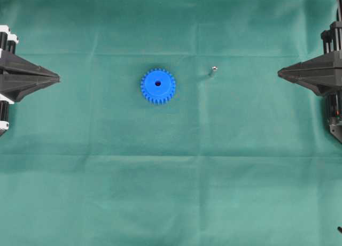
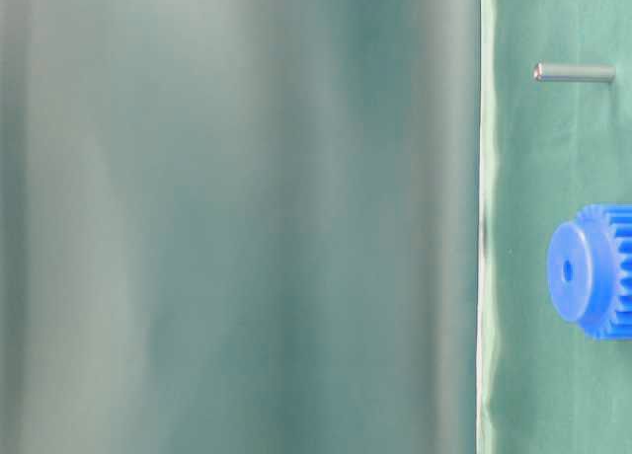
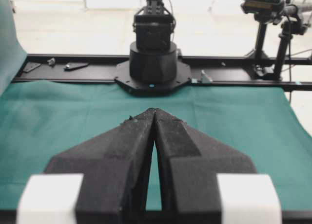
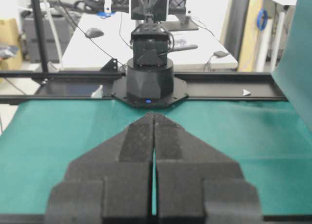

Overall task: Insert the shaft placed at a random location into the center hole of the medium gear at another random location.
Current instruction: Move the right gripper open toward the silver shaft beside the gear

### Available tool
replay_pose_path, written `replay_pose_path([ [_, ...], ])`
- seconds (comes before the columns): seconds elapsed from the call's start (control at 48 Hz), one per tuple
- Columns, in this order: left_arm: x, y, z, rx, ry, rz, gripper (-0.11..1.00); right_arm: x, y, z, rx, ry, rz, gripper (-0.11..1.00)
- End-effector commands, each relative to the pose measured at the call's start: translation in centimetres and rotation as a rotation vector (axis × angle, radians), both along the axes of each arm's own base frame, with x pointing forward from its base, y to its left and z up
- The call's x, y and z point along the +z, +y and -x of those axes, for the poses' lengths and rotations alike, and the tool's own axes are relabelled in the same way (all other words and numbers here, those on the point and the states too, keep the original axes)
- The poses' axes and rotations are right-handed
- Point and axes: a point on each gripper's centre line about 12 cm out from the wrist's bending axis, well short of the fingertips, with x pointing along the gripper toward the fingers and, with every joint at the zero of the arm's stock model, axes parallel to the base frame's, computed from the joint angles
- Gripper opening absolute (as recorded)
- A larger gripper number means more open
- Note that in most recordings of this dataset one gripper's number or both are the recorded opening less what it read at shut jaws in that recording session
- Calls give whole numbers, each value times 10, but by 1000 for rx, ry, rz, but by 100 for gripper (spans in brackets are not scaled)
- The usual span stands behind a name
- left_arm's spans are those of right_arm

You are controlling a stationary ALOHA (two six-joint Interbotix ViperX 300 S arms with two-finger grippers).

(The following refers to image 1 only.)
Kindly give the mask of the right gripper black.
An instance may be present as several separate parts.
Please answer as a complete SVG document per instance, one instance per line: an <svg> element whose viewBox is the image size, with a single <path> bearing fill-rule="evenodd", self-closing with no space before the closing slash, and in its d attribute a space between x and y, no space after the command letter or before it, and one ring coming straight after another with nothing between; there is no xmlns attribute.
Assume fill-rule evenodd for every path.
<svg viewBox="0 0 342 246"><path fill-rule="evenodd" d="M316 96L325 96L329 132L341 143L341 86L325 86L295 78L328 75L341 70L341 51L338 51L341 50L341 22L333 22L329 30L321 33L321 39L323 55L282 68L278 76L311 90Z"/></svg>

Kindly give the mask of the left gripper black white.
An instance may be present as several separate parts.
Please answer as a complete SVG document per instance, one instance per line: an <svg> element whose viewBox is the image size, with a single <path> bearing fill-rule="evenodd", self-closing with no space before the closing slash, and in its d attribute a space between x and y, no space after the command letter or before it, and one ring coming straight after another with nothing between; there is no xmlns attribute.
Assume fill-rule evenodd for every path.
<svg viewBox="0 0 342 246"><path fill-rule="evenodd" d="M11 33L8 25L1 25L1 69L8 73L18 73L1 75L1 136L9 128L10 105L20 102L29 94L60 82L58 74L13 54L17 44L16 34Z"/></svg>

